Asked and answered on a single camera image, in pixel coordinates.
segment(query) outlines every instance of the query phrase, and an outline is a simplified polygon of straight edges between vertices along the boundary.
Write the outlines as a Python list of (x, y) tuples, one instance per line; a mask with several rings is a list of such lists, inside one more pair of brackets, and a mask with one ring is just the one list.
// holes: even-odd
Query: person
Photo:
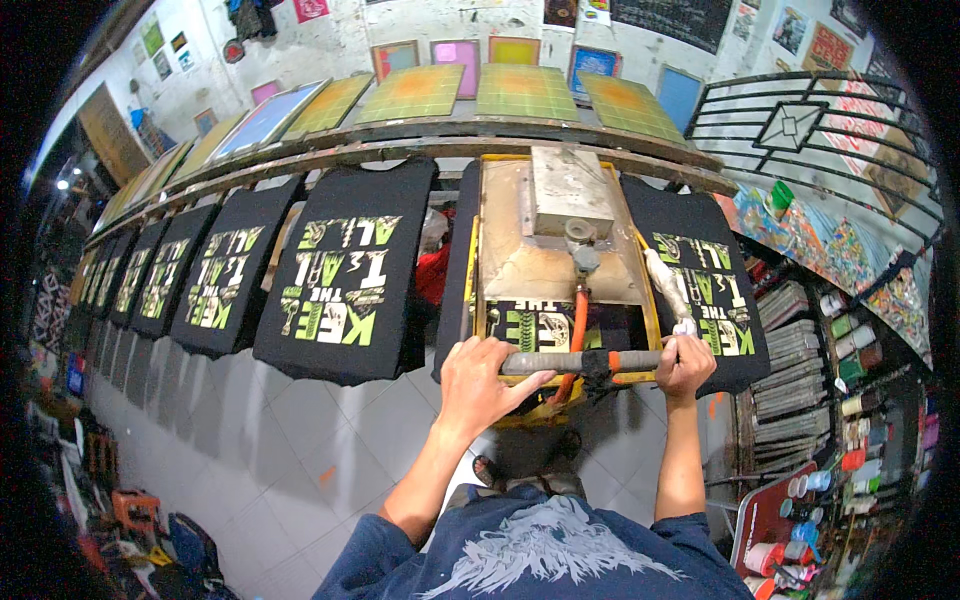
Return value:
[(530, 484), (474, 493), (437, 520), (470, 444), (554, 376), (501, 383), (500, 366), (515, 351), (493, 337), (453, 347), (420, 456), (383, 508), (360, 517), (314, 599), (752, 598), (709, 539), (695, 393), (716, 363), (694, 337), (667, 338), (657, 368), (667, 433), (649, 529), (581, 495)]

